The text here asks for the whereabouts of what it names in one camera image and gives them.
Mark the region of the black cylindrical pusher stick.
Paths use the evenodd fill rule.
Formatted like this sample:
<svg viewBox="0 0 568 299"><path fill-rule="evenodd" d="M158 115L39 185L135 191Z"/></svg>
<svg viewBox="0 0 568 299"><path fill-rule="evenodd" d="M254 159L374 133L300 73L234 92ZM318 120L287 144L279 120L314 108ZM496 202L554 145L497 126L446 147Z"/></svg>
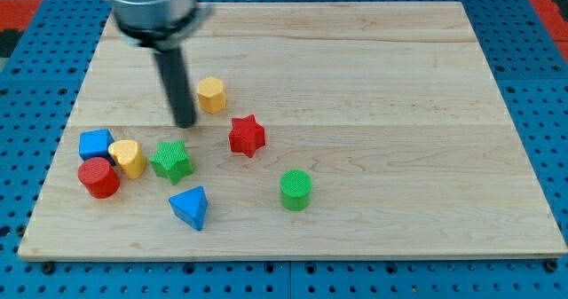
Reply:
<svg viewBox="0 0 568 299"><path fill-rule="evenodd" d="M176 126L181 129L194 126L197 114L181 49L157 51L154 61Z"/></svg>

